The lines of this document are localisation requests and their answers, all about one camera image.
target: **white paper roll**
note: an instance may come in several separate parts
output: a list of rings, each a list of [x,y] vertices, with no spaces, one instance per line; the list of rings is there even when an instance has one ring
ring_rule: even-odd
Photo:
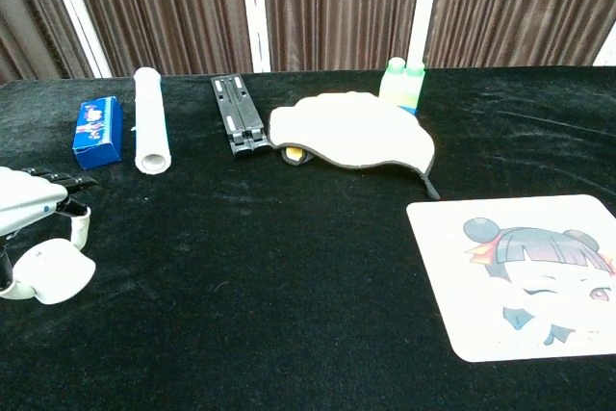
[[[135,72],[135,165],[150,175],[163,173],[171,165],[161,75],[151,67]]]

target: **blue box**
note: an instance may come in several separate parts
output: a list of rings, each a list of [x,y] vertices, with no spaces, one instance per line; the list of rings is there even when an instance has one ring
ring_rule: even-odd
[[[81,104],[73,153],[82,168],[121,161],[122,107],[114,96]]]

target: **white bottle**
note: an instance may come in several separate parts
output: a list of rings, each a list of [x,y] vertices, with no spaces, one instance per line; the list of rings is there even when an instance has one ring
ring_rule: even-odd
[[[407,77],[404,72],[404,65],[403,58],[393,57],[387,64],[378,90],[379,98],[396,106],[404,106],[407,99]]]
[[[423,62],[407,63],[404,69],[406,83],[404,89],[406,92],[405,102],[400,105],[411,115],[417,111],[417,104],[420,100],[420,93],[424,85],[425,66]]]

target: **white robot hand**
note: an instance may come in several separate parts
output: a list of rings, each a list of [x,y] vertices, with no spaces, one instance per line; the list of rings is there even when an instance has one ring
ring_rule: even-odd
[[[95,264],[80,250],[88,238],[90,209],[71,195],[95,184],[89,177],[0,167],[0,297],[34,296],[42,303],[58,303],[88,284]],[[52,214],[71,217],[71,240],[38,244],[13,268],[7,253],[10,239]]]

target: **curtain fold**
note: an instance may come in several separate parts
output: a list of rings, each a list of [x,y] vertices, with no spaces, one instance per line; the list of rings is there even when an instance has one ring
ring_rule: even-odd
[[[252,70],[244,0],[85,0],[116,76]]]
[[[275,71],[383,68],[406,58],[415,0],[266,0]]]
[[[590,65],[616,21],[616,0],[435,0],[431,67]]]
[[[0,0],[0,84],[91,76],[63,0]]]

